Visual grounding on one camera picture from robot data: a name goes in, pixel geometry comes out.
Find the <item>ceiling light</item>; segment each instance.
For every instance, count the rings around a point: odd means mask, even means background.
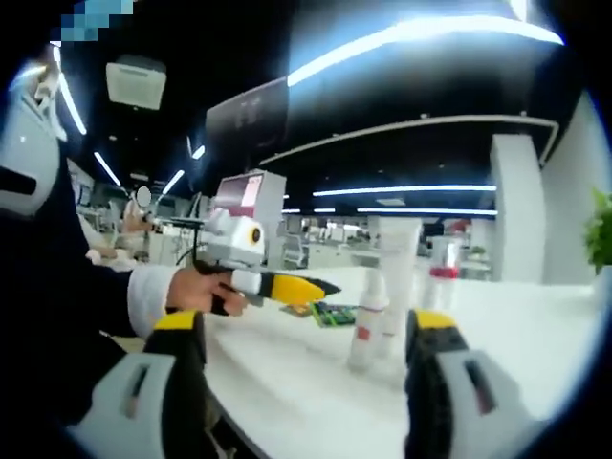
[[[56,46],[54,46],[54,61],[57,63],[57,68],[61,70],[61,53]]]
[[[9,86],[9,91],[12,91],[21,80],[29,77],[36,77],[38,75],[43,74],[46,70],[46,65],[30,65],[26,67],[21,72],[19,72],[12,80],[11,86]]]
[[[204,153],[206,152],[206,149],[204,148],[204,146],[200,146],[200,148],[198,148],[197,150],[195,150],[195,152],[193,153],[193,155],[191,156],[191,158],[193,158],[194,160],[199,160],[200,158],[202,158],[204,156]]]
[[[100,165],[102,166],[102,168],[106,171],[106,173],[108,174],[108,176],[113,180],[113,182],[115,182],[115,185],[117,186],[121,186],[121,182],[119,181],[119,179],[117,178],[117,176],[113,173],[113,171],[111,170],[111,168],[108,166],[108,164],[106,163],[105,160],[103,160],[103,158],[101,157],[101,155],[96,151],[94,152],[94,156],[96,157],[96,159],[98,160],[98,162],[100,163]]]
[[[313,196],[340,196],[343,194],[369,194],[412,191],[496,191],[495,185],[415,185],[415,186],[380,186],[376,188],[334,189],[315,191]]]
[[[382,31],[371,33],[342,45],[329,53],[303,65],[287,76],[287,85],[292,87],[300,81],[316,75],[346,59],[376,50],[388,43],[413,42],[449,33],[509,33],[539,41],[563,44],[556,34],[533,24],[496,16],[422,17],[402,21]]]
[[[170,189],[174,186],[174,184],[176,184],[179,179],[181,179],[181,177],[183,177],[184,175],[184,170],[179,170],[176,174],[174,174],[174,177],[172,177],[170,179],[170,182],[168,182],[168,185],[165,186],[164,190],[162,191],[162,194],[167,194],[168,191],[170,191]]]
[[[361,213],[425,213],[439,215],[497,215],[497,210],[472,208],[358,208]]]
[[[405,202],[400,198],[377,199],[377,203],[383,206],[405,206]]]
[[[66,81],[66,77],[64,76],[64,74],[59,74],[59,89],[61,89],[61,94],[64,96],[64,101],[66,102],[68,111],[73,117],[78,132],[80,132],[84,136],[85,134],[87,134],[87,129],[85,129],[85,125],[83,124],[83,121],[80,118],[80,115],[78,114],[77,108],[75,107],[75,101],[73,100],[73,96],[70,94],[70,89],[68,89],[68,82]]]

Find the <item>white wall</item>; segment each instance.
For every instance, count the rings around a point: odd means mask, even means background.
[[[498,212],[492,278],[539,284],[544,271],[546,207],[531,137],[495,134],[491,164]]]
[[[475,218],[471,220],[470,245],[479,246],[487,251],[487,257],[493,259],[495,243],[495,221]]]
[[[582,244],[594,211],[592,188],[610,192],[610,148],[598,113],[586,93],[550,161],[542,170],[547,241],[544,282],[589,284],[595,271]]]

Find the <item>green plant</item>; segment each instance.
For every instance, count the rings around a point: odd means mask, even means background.
[[[485,253],[487,253],[487,251],[485,251],[484,247],[474,246],[471,248],[470,253],[472,255],[484,255]]]
[[[601,268],[612,265],[612,194],[593,189],[593,196],[595,213],[586,223],[584,244],[589,263],[599,274]]]

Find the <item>air vent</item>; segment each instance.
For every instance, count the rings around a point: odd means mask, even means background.
[[[390,206],[393,208],[405,206],[404,200],[400,198],[377,199],[376,202],[383,206]]]
[[[116,103],[159,110],[165,82],[161,62],[126,55],[106,64],[108,98]]]

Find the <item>computer screen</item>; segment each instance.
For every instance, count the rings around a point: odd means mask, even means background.
[[[82,206],[89,206],[92,199],[92,189],[88,186],[80,187],[80,197],[78,203]]]
[[[263,177],[263,174],[256,173],[223,179],[214,206],[226,208],[233,216],[253,217]]]
[[[200,218],[200,197],[202,196],[201,193],[196,193],[193,195],[193,197],[191,198],[191,201],[189,201],[189,207],[186,210],[186,214],[183,215],[184,217],[188,217],[188,218]]]
[[[246,165],[249,157],[266,157],[277,151],[284,137],[288,93],[286,79],[279,78],[210,108],[207,150],[219,162],[239,167]]]

